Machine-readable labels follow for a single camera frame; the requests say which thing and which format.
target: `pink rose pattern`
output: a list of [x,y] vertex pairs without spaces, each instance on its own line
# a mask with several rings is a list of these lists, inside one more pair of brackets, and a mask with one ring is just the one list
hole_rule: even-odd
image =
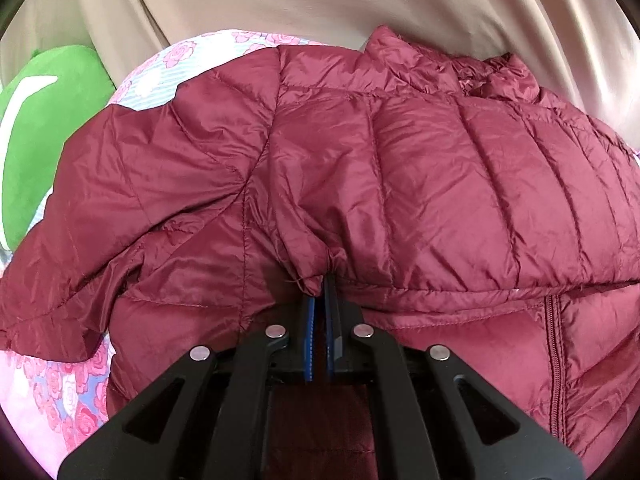
[[78,447],[74,420],[68,415],[65,420],[62,421],[62,437],[65,439],[66,450],[69,453]]
[[115,91],[115,93],[111,96],[108,104],[112,105],[119,103],[124,99],[125,95],[129,93],[129,90],[131,90],[131,79],[125,79],[122,84],[118,86],[118,89]]
[[300,41],[302,41],[300,38],[287,36],[286,34],[267,34],[266,40],[280,45],[299,45]]
[[98,410],[98,416],[103,422],[109,419],[107,415],[107,381],[98,383],[95,387],[94,406]]
[[[82,444],[108,420],[106,341],[84,363],[53,363],[11,351],[5,352],[4,358],[10,367],[22,369],[38,410],[46,418],[51,431],[62,434],[68,452]],[[79,397],[75,416],[66,412],[63,402],[63,378],[71,374],[75,375]]]
[[52,399],[62,398],[62,375],[56,365],[47,368],[46,372],[47,390]]
[[76,430],[78,431],[76,433],[76,439],[78,440],[78,444],[82,444],[98,429],[98,417],[82,402],[78,402],[75,424]]
[[237,32],[232,32],[231,35],[236,40],[236,43],[246,43],[249,40],[263,37],[260,32],[252,32],[250,30],[238,30]]
[[193,55],[195,48],[196,43],[194,41],[181,41],[180,43],[176,43],[162,58],[164,66],[173,68],[182,60],[189,59]]
[[76,392],[78,394],[85,394],[89,391],[89,370],[86,363],[78,363],[74,366],[74,373],[76,374]]
[[252,45],[247,50],[245,50],[244,53],[248,54],[249,52],[255,52],[256,50],[260,50],[261,48],[267,48],[267,46],[261,43],[252,43]]

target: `white stripe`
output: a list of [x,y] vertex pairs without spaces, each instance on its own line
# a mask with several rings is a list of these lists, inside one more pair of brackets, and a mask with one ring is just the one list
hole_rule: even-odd
[[58,80],[55,75],[34,75],[22,79],[16,87],[14,94],[9,99],[9,104],[4,112],[2,123],[0,123],[0,245],[5,250],[9,250],[4,234],[4,224],[2,222],[2,176],[4,174],[4,162],[6,160],[6,150],[9,147],[9,139],[14,129],[15,120],[18,118],[22,104],[32,95],[43,88],[52,85]]

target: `jacket zipper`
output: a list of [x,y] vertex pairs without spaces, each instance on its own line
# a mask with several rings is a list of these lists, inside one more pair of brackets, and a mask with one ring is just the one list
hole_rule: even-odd
[[551,407],[549,429],[561,442],[565,440],[564,430],[564,381],[565,370],[562,362],[562,334],[557,296],[545,298],[546,342],[551,358]]

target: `floral bedsheet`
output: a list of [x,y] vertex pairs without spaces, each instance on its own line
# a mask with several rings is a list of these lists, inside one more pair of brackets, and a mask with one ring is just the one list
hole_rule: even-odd
[[[236,57],[279,44],[320,43],[245,30],[203,34],[169,46],[137,67],[116,90],[110,104],[135,110],[162,105],[175,96],[181,82]],[[42,220],[51,191],[30,228]],[[0,276],[11,256],[0,253]],[[79,364],[0,352],[0,406],[24,445],[53,478],[68,453],[107,421],[106,385],[114,354],[108,335],[95,355]]]

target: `jacket sleeve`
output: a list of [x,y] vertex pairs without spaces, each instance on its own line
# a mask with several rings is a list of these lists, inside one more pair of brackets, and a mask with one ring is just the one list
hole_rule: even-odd
[[241,191],[266,145],[279,67],[264,49],[181,84],[162,107],[111,105],[73,134],[44,219],[0,280],[0,349],[60,362],[93,354],[143,263],[145,233]]

